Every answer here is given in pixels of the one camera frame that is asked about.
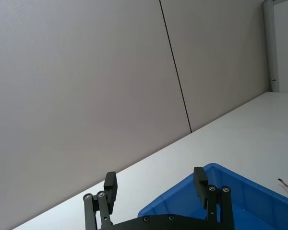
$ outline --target blue container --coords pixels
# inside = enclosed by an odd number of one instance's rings
[[[250,181],[218,164],[204,167],[209,184],[229,186],[236,230],[288,230],[288,198]],[[193,174],[143,208],[138,216],[177,214],[204,219],[193,185]]]

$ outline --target white table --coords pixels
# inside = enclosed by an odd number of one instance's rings
[[[119,172],[112,222],[137,217],[144,206],[191,174],[194,166],[211,162],[287,196],[277,178],[288,181],[288,94],[267,92]],[[15,229],[84,230],[82,197],[100,190],[103,182]]]

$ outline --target screw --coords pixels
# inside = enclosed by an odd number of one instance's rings
[[[209,186],[210,191],[214,191],[216,188],[214,186]]]
[[[149,222],[149,217],[143,217],[144,222]]]
[[[224,192],[229,192],[229,188],[227,188],[227,187],[222,188],[222,190],[223,190]]]
[[[88,194],[88,195],[85,196],[85,199],[88,200],[88,199],[90,199],[91,197],[92,197],[92,195]]]

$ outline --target white surface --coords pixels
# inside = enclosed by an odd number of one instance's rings
[[[0,230],[189,133],[157,0],[0,0]]]
[[[195,131],[268,91],[263,0],[162,0]]]
[[[288,92],[288,0],[274,4],[279,91]]]
[[[111,220],[115,224],[135,218],[149,202],[191,174],[194,166],[211,162],[287,196],[277,178],[288,181],[288,94],[267,92],[118,173]],[[102,190],[102,185],[16,230],[84,230],[82,197]]]

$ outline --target black vertical line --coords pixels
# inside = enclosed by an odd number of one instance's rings
[[[164,13],[163,13],[163,8],[162,8],[161,0],[159,0],[159,3],[160,3],[160,7],[161,7],[162,16],[163,16],[164,26],[165,26],[165,29],[166,29],[167,35],[168,35],[168,27],[167,27],[167,23],[166,23],[166,21],[165,21],[165,17],[164,17]],[[183,100],[184,109],[185,109],[185,111],[186,111],[186,115],[187,115],[187,119],[188,119],[188,124],[189,124],[189,128],[190,128],[190,132],[192,133],[192,129],[191,129],[191,125],[190,125],[190,119],[189,119],[189,115],[188,115],[188,111],[187,111],[187,106],[186,106],[186,102],[185,102],[185,100],[184,100],[184,96],[183,96],[183,92],[182,92],[182,87],[181,87],[181,83],[180,83],[180,79],[179,79],[179,75],[178,75],[178,70],[177,70],[177,66],[176,66],[176,61],[175,61],[175,58],[174,58],[173,48],[172,48],[172,44],[171,44],[171,40],[170,40],[170,38],[169,38],[169,35],[168,35],[168,43],[169,43],[169,47],[171,48],[171,53],[172,53],[172,57],[173,57],[173,61],[174,61],[174,66],[175,66],[175,70],[176,70],[176,74],[177,74],[177,78],[178,78],[178,83],[179,83],[179,87],[180,87],[180,92],[181,92],[181,95],[182,95],[182,100]]]

